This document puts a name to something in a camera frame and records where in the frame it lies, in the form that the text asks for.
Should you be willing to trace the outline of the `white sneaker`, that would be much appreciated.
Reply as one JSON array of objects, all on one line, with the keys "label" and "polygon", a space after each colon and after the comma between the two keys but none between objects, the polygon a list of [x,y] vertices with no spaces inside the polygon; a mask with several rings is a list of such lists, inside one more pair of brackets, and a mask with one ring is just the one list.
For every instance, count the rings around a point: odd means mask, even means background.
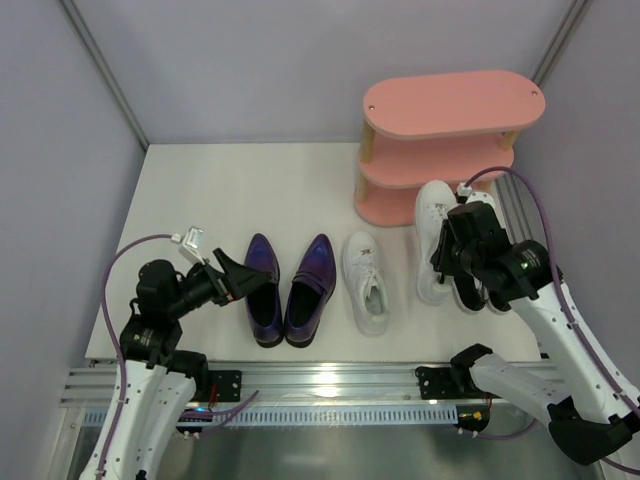
[{"label": "white sneaker", "polygon": [[342,270],[357,328],[365,336],[381,336],[389,319],[389,301],[380,252],[367,232],[353,233],[342,252]]},{"label": "white sneaker", "polygon": [[435,253],[443,221],[449,210],[457,205],[450,186],[442,180],[426,183],[416,198],[414,224],[418,243],[417,292],[428,305],[442,304],[451,293],[451,286],[439,280],[431,257]]}]

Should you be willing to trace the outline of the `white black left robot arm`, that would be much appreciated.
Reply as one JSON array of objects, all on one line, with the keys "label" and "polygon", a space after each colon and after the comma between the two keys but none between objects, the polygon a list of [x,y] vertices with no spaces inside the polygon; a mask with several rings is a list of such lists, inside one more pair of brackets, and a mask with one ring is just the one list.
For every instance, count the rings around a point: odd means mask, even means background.
[{"label": "white black left robot arm", "polygon": [[138,273],[131,316],[115,343],[118,371],[84,479],[153,479],[187,404],[207,383],[204,354],[178,349],[181,319],[206,303],[225,306],[268,284],[271,274],[233,261],[194,264],[179,274],[163,259]]}]

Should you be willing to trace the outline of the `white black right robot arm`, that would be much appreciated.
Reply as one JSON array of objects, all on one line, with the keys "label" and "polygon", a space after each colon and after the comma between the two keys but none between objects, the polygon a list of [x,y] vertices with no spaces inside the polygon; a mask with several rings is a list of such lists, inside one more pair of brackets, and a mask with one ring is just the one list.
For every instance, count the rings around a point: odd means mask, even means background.
[{"label": "white black right robot arm", "polygon": [[542,244],[511,243],[494,208],[475,201],[448,212],[431,262],[455,285],[481,284],[491,303],[515,312],[564,380],[555,387],[475,344],[450,360],[462,388],[496,395],[525,411],[580,465],[605,459],[638,433],[638,388],[602,350]]}]

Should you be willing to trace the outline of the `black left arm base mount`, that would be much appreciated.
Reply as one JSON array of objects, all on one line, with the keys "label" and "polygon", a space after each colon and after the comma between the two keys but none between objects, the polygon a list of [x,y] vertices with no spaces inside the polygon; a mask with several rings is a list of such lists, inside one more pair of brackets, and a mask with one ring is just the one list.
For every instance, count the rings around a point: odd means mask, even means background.
[{"label": "black left arm base mount", "polygon": [[196,382],[196,393],[193,397],[199,403],[234,403],[239,402],[242,389],[242,372],[240,370],[209,370]]}]

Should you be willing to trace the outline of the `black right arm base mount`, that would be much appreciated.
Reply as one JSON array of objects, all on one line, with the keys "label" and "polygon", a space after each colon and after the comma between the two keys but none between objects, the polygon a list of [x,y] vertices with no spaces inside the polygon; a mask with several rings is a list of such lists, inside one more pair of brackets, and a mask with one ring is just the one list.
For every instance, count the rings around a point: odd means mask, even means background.
[{"label": "black right arm base mount", "polygon": [[419,366],[414,374],[422,400],[483,399],[485,394],[473,383],[464,368]]}]

